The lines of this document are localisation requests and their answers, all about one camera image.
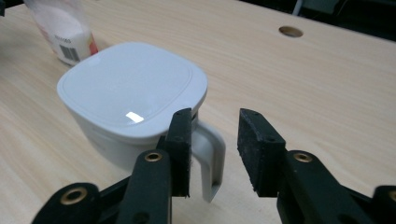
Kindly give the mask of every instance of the table surface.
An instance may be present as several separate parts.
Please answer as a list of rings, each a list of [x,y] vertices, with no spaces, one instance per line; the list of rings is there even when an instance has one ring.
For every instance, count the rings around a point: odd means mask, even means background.
[[[236,149],[239,108],[262,114],[287,149],[318,156],[337,180],[371,196],[396,185],[396,45],[232,0],[83,1],[99,49],[147,42],[199,65],[209,80],[200,118],[222,134],[222,186],[173,199],[174,223],[280,223],[276,199],[253,192]],[[289,25],[301,37],[282,35]],[[128,175],[96,153],[56,93],[70,69],[26,6],[0,18],[0,217],[29,223],[56,190],[104,189]]]

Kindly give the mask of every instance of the brass screw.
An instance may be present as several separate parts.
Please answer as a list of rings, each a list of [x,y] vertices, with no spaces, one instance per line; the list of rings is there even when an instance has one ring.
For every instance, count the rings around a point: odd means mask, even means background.
[[[312,161],[312,157],[310,157],[309,155],[302,153],[302,152],[297,152],[294,153],[294,159],[296,159],[297,161],[301,161],[301,162],[311,162]]]
[[[159,161],[160,159],[163,158],[163,155],[157,152],[152,152],[146,155],[145,160],[146,161]]]
[[[70,205],[79,203],[87,196],[87,194],[87,190],[83,187],[70,189],[64,195],[62,195],[61,204]]]

